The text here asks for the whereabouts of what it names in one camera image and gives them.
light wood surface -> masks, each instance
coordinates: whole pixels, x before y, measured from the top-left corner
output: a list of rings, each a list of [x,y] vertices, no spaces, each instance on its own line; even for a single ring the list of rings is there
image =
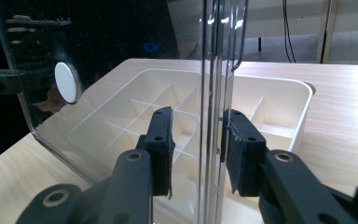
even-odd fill
[[[190,70],[199,65],[159,60],[128,60],[125,64],[132,72],[145,67]],[[124,72],[119,69],[112,74]],[[243,63],[236,73],[297,79],[316,87],[298,154],[326,185],[353,194],[358,185],[358,66]],[[93,88],[102,85],[96,83]],[[89,105],[91,111],[112,94],[111,89],[101,92],[105,92],[101,99],[93,99],[95,105]],[[38,192],[57,183],[73,183],[82,189],[89,186],[28,134],[0,156],[0,223],[14,223]]]

